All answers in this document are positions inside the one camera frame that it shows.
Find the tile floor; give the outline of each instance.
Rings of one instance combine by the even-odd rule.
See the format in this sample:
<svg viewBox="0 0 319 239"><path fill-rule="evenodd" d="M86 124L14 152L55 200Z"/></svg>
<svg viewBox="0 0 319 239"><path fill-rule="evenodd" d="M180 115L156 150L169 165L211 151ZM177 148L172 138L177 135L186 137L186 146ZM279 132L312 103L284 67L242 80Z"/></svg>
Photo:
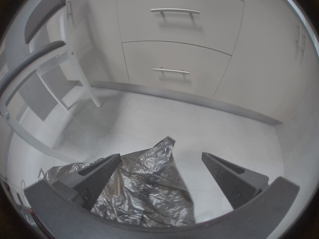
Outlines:
<svg viewBox="0 0 319 239"><path fill-rule="evenodd" d="M167 98L103 88L94 91L101 108L94 105L83 87L76 86L63 98L70 106L68 111L57 105L42 121L28 109L20 122L49 147L79 161L147 149L166 136L172 137L176 141L173 156L193 198L197 222L232 211L202 163L202 152L263 173L269 183L283 175L273 126ZM17 135L9 155L8 179L16 188L22 179L26 186L37 181L40 168L46 172L63 164Z"/></svg>

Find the crumpled plastic bag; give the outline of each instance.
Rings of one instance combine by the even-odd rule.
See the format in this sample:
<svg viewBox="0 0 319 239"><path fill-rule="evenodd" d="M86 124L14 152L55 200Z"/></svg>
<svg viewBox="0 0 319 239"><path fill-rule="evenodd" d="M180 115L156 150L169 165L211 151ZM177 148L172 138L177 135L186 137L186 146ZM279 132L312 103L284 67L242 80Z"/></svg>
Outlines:
<svg viewBox="0 0 319 239"><path fill-rule="evenodd" d="M145 227L195 224L194 205L174 163L175 141L166 137L153 148L121 156L121 162L91 212L120 223ZM52 167L49 183L89 163Z"/></svg>

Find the chair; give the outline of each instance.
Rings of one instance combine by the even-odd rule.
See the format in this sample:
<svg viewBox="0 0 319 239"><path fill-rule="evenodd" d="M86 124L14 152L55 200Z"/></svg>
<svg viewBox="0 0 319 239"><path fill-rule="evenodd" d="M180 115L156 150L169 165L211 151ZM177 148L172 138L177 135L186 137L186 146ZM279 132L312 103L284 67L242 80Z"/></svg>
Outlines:
<svg viewBox="0 0 319 239"><path fill-rule="evenodd" d="M55 94L54 90L42 76L48 72L49 70L55 68L59 64L64 61L69 60L74 73L78 77L79 81L85 88L87 94L92 99L94 104L97 107L101 107L101 102L97 98L96 94L93 92L85 74L83 73L79 62L74 54L73 48L71 46L69 32L68 32L68 20L67 20L67 0L41 0L39 4L35 7L30 17L27 20L25 27L25 42L29 45L30 53L32 53L34 48L34 37L38 33L38 31L45 25L45 23L57 12L60 10L60 32L62 41L67 45L67 50L63 54L59 54L54 58L46 61L41 68L37 68L37 75L40 80L49 91L49 93L53 96L53 98L62 105L66 110L69 107L62 101L62 99L58 98Z"/></svg>

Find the chair leg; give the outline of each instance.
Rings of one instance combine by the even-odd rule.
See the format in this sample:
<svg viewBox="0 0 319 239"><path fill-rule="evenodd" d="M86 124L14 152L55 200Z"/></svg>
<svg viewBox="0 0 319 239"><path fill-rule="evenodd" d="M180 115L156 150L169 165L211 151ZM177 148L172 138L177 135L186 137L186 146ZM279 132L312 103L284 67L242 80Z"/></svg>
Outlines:
<svg viewBox="0 0 319 239"><path fill-rule="evenodd" d="M58 98L56 96L55 91L53 90L53 88L51 87L51 85L40 75L39 72L37 72L38 77L40 78L40 80L42 81L43 85L46 87L46 89L49 91L49 93L53 96L53 98L60 104L62 105L66 110L69 109L69 107L65 104L65 102L62 101L62 99Z"/></svg>
<svg viewBox="0 0 319 239"><path fill-rule="evenodd" d="M85 77L84 72L82 71L80 64L77 60L77 58L75 57L74 53L71 52L70 50L67 51L68 53L68 58L69 61L71 62L72 68L76 74L76 76L78 77L79 81L81 82L81 84L83 85L84 89L86 90L86 93L90 96L90 98L92 99L92 101L95 103L95 105L97 107L101 107L101 102L98 99L98 97L96 96L96 94L93 92L89 82L87 81L87 78Z"/></svg>

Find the silver plastic sheet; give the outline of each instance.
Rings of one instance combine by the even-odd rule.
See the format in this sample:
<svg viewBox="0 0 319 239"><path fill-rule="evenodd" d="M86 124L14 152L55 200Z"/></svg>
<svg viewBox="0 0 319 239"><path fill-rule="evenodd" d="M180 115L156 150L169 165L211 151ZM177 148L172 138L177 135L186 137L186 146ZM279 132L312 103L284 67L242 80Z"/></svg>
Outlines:
<svg viewBox="0 0 319 239"><path fill-rule="evenodd" d="M121 162L91 212L120 223L145 227L195 224L194 206L175 166L175 141L167 137L153 148L121 156ZM89 163L51 168L49 183Z"/></svg>

